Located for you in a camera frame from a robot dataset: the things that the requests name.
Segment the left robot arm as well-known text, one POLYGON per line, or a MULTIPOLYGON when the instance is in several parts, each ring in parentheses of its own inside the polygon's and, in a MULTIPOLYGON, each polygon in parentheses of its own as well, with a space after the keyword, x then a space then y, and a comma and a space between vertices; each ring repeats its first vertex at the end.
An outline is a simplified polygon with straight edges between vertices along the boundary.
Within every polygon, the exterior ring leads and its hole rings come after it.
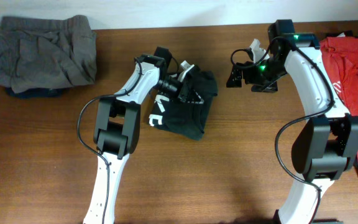
POLYGON ((93 141, 98 157, 98 170, 89 209, 83 221, 114 223, 115 204, 121 176, 129 156, 135 151, 140 134, 141 104, 151 90, 162 95, 161 103, 177 98, 184 103, 202 104, 202 97, 191 90, 193 78, 200 71, 197 65, 184 61, 178 77, 171 77, 168 66, 170 51, 157 47, 154 54, 143 54, 134 59, 135 67, 126 84, 113 95, 95 97, 98 110, 93 141))

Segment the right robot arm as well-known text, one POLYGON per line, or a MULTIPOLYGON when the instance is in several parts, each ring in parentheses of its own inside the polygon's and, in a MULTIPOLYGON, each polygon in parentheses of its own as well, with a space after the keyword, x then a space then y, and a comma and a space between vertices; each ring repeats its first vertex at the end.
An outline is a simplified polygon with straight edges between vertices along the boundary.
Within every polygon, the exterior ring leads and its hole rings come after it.
POLYGON ((316 223, 321 199, 343 172, 354 164, 358 152, 358 116, 351 115, 331 83, 323 64, 317 36, 298 33, 292 20, 277 20, 268 27, 269 45, 260 48, 255 39, 244 51, 250 61, 233 62, 228 88, 250 84, 253 92, 275 93, 277 81, 291 76, 300 97, 304 116, 285 124, 275 142, 291 125, 305 126, 291 148, 293 178, 285 203, 275 211, 273 223, 316 223))

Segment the black Nike t-shirt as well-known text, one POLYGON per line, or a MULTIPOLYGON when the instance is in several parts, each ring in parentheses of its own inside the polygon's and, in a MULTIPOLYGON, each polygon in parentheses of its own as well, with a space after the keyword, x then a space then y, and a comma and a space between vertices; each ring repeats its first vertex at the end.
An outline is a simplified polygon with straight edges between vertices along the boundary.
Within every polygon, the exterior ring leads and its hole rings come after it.
POLYGON ((214 97, 218 95, 218 85, 211 71, 197 72, 193 81, 193 89, 204 102, 182 103, 177 98, 167 98, 158 93, 149 115, 150 126, 181 134, 192 140, 202 139, 209 110, 214 97))

